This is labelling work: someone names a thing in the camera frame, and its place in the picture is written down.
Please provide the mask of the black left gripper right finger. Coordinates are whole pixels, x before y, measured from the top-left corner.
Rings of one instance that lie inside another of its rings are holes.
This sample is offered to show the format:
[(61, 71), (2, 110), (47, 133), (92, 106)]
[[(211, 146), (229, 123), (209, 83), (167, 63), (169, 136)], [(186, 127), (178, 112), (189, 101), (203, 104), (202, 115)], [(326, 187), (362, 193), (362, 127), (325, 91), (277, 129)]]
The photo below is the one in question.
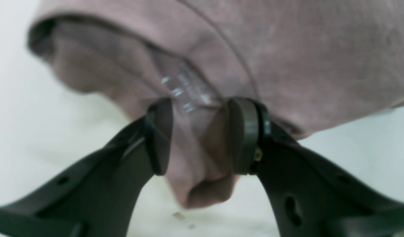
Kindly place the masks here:
[(248, 98), (227, 102), (234, 174), (261, 182), (282, 237), (404, 237), (404, 203), (303, 147)]

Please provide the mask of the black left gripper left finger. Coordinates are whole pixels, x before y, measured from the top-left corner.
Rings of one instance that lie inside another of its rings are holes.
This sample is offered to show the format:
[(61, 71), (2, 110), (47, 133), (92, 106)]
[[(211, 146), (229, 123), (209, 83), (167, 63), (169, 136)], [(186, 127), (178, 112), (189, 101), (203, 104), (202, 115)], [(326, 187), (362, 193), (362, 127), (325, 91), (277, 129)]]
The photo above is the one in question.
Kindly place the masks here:
[(172, 101), (163, 98), (103, 148), (24, 198), (0, 207), (9, 237), (125, 237), (136, 201), (155, 175), (166, 174)]

